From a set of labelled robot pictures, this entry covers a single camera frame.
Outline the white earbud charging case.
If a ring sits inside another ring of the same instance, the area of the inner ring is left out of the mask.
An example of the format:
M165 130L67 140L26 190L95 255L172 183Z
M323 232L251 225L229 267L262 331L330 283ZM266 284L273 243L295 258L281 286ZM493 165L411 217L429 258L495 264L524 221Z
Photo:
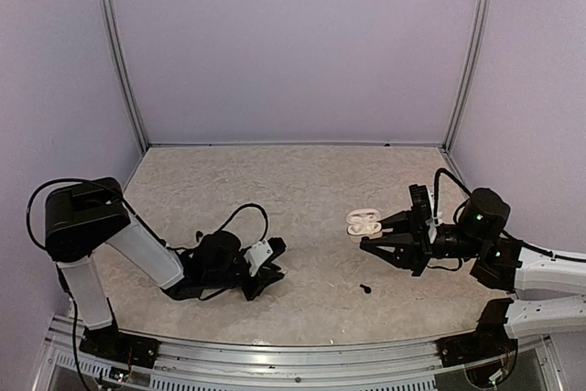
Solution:
M358 209L346 215L346 232L350 236L376 235L382 231L381 213L376 209Z

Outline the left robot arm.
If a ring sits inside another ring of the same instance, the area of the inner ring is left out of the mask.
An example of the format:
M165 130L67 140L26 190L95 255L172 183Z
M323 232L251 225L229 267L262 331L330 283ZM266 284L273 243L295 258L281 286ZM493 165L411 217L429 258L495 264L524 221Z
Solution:
M128 349L114 327L113 309L93 259L107 245L175 300L207 301L240 289L252 301L284 278L275 261L287 249L280 237L262 233L250 245L221 225L196 246L174 247L156 235L125 199L114 178L61 179L45 199L44 247L56 263L74 309L93 345L111 359Z

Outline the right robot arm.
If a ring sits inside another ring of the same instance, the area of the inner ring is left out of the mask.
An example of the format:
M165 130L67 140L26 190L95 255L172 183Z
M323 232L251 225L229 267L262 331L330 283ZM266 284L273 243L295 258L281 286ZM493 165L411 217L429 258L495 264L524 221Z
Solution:
M440 220L437 196L409 188L412 206L389 217L362 209L346 217L348 235L391 266L420 276L430 261L472 261L481 285L505 292L483 309L468 348L490 356L504 339L585 328L585 256L563 255L515 239L505 231L510 207L488 188L473 190L452 223Z

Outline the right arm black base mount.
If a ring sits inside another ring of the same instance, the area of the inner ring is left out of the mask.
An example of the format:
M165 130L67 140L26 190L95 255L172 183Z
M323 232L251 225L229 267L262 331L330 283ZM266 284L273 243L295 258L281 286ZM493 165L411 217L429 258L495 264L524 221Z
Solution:
M514 301L492 299L484 307L473 331L436 340L443 367L470 364L518 349L516 339L505 331L506 313Z

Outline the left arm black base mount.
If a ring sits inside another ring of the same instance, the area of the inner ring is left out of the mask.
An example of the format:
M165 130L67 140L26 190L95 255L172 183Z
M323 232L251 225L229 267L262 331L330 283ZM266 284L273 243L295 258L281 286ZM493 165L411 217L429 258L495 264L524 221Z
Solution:
M147 369L154 368L159 346L160 341L157 339L120 331L116 320L98 330L85 327L80 342L82 353L129 367Z

